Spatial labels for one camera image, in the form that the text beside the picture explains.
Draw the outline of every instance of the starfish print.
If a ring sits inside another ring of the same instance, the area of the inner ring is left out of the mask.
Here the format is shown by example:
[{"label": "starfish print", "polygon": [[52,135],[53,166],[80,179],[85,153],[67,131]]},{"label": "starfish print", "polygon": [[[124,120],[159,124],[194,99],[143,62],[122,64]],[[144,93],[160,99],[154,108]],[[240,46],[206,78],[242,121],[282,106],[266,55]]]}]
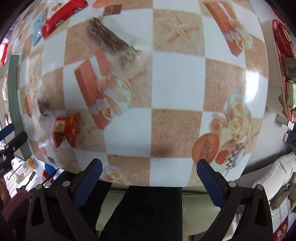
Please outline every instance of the starfish print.
[{"label": "starfish print", "polygon": [[165,26],[170,28],[172,31],[169,33],[169,35],[166,38],[166,42],[171,42],[173,41],[176,37],[180,36],[183,40],[185,40],[185,42],[192,47],[190,39],[188,37],[188,35],[186,34],[186,31],[190,31],[190,30],[194,30],[194,29],[198,29],[198,25],[197,24],[183,24],[180,19],[178,18],[177,14],[175,13],[176,18],[174,18],[174,23],[168,23],[166,22],[166,20],[164,19],[160,19],[158,20],[158,22]]},{"label": "starfish print", "polygon": [[259,131],[255,131],[253,127],[254,127],[254,125],[253,125],[253,120],[252,120],[250,133],[248,133],[248,137],[244,142],[244,145],[245,146],[248,145],[249,149],[251,149],[251,147],[252,147],[253,138],[255,138],[259,134]]},{"label": "starfish print", "polygon": [[136,96],[135,90],[131,85],[131,82],[139,78],[140,76],[145,75],[146,73],[147,73],[147,69],[142,69],[123,78],[123,87],[129,90],[129,92],[132,94],[133,98],[135,99],[137,98],[137,96]]},{"label": "starfish print", "polygon": [[97,129],[96,125],[94,125],[94,124],[86,125],[84,120],[81,117],[79,125],[78,125],[78,129],[79,129],[79,134],[77,137],[78,142],[83,142],[84,138],[87,138],[87,140],[89,140],[91,144],[93,144],[94,146],[96,145],[95,141],[93,140],[93,138],[91,136],[91,132],[93,130]]}]

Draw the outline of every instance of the screw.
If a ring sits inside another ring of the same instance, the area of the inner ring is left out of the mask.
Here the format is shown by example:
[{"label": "screw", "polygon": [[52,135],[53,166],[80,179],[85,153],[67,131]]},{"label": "screw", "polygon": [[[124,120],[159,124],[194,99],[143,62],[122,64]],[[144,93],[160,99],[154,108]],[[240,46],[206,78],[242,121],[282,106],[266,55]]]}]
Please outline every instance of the screw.
[{"label": "screw", "polygon": [[38,184],[36,187],[35,187],[35,189],[37,189],[37,190],[40,190],[42,188],[42,185],[41,184]]},{"label": "screw", "polygon": [[257,188],[258,188],[260,191],[262,191],[262,190],[264,189],[264,187],[263,187],[261,184],[258,184],[258,185],[257,185]]},{"label": "screw", "polygon": [[228,185],[234,188],[237,184],[234,181],[230,181]]},{"label": "screw", "polygon": [[69,181],[64,181],[63,182],[63,187],[68,187],[70,186],[70,182]]}]

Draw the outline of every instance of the blue gripper pad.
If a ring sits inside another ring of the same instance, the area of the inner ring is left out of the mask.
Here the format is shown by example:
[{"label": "blue gripper pad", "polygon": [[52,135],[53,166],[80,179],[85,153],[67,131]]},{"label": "blue gripper pad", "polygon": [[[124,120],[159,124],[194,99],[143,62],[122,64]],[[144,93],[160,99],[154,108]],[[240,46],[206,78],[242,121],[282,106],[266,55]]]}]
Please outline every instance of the blue gripper pad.
[{"label": "blue gripper pad", "polygon": [[213,204],[217,207],[223,208],[225,205],[224,192],[202,161],[197,163],[196,172],[207,190]]},{"label": "blue gripper pad", "polygon": [[101,160],[96,160],[97,162],[95,163],[93,168],[88,172],[85,178],[82,180],[82,182],[77,187],[74,193],[75,208],[79,208],[86,203],[89,195],[91,194],[95,184],[98,181],[98,178],[101,176],[103,172],[103,164]]},{"label": "blue gripper pad", "polygon": [[15,130],[15,126],[13,124],[9,124],[8,126],[4,127],[0,131],[0,141],[2,141],[5,137],[7,137],[14,130]]}]

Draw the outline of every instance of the white square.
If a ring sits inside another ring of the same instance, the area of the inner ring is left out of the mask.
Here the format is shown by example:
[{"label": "white square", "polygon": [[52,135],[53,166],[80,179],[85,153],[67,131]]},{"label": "white square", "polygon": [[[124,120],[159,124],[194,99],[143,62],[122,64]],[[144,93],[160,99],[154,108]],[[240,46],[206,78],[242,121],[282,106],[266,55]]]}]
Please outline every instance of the white square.
[{"label": "white square", "polygon": [[63,82],[64,82],[64,100],[65,109],[87,109],[86,102],[83,98],[81,90],[74,70],[81,65],[83,61],[75,62],[64,66]]},{"label": "white square", "polygon": [[245,27],[245,29],[255,37],[261,39],[264,42],[263,33],[258,17],[252,11],[232,2],[235,14]]},{"label": "white square", "polygon": [[270,5],[264,0],[250,0],[259,21],[262,23],[267,20],[277,19],[281,22],[281,20],[276,16]]},{"label": "white square", "polygon": [[172,9],[200,14],[197,0],[153,0],[153,8]]},{"label": "white square", "polygon": [[28,135],[28,140],[38,141],[35,135],[35,129],[32,119],[25,113],[22,115],[24,119],[25,129]]},{"label": "white square", "polygon": [[81,170],[84,170],[94,158],[100,159],[103,163],[103,166],[108,165],[106,153],[76,150],[76,149],[74,150],[74,152]]},{"label": "white square", "polygon": [[233,181],[236,179],[239,179],[242,172],[244,171],[249,159],[250,159],[251,153],[246,154],[241,162],[235,166],[234,168],[230,169],[228,174],[224,177],[227,181]]},{"label": "white square", "polygon": [[203,110],[205,58],[179,53],[154,52],[152,106]]},{"label": "white square", "polygon": [[202,24],[205,38],[205,56],[245,68],[246,60],[244,51],[238,57],[231,53],[215,19],[202,16]]},{"label": "white square", "polygon": [[17,102],[18,102],[18,106],[19,106],[19,110],[20,110],[20,115],[22,115],[22,108],[21,108],[21,97],[20,97],[20,90],[17,90]]},{"label": "white square", "polygon": [[104,139],[108,154],[150,157],[151,109],[132,108],[115,117]]},{"label": "white square", "polygon": [[192,158],[151,158],[150,186],[185,187],[192,165]]},{"label": "white square", "polygon": [[132,9],[104,17],[104,25],[136,49],[152,49],[153,9]]},{"label": "white square", "polygon": [[29,82],[29,57],[24,59],[20,64],[20,88]]},{"label": "white square", "polygon": [[99,17],[103,15],[104,7],[100,9],[95,9],[91,7],[91,3],[87,1],[89,6],[80,10],[70,17],[69,27],[72,27],[78,23],[84,22],[93,17]]},{"label": "white square", "polygon": [[44,41],[42,75],[64,65],[67,30]]},{"label": "white square", "polygon": [[253,71],[246,71],[246,104],[252,117],[263,118],[268,90],[268,79]]}]

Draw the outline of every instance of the table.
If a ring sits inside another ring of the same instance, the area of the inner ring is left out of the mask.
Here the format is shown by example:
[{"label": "table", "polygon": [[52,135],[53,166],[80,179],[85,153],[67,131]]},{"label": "table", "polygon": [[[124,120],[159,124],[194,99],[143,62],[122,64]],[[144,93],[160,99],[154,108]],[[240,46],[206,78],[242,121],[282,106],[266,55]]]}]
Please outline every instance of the table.
[{"label": "table", "polygon": [[[260,131],[268,86],[266,47],[251,4],[88,4],[33,47],[33,24],[46,8],[36,0],[12,34],[8,56],[20,55],[18,103],[33,157],[71,172],[99,158],[101,179],[126,185],[202,185],[201,158],[237,179]],[[106,6],[118,4],[120,14],[103,16]],[[134,48],[127,65],[90,32],[93,17]],[[76,147],[64,140],[56,148],[54,119],[75,113]]]}]

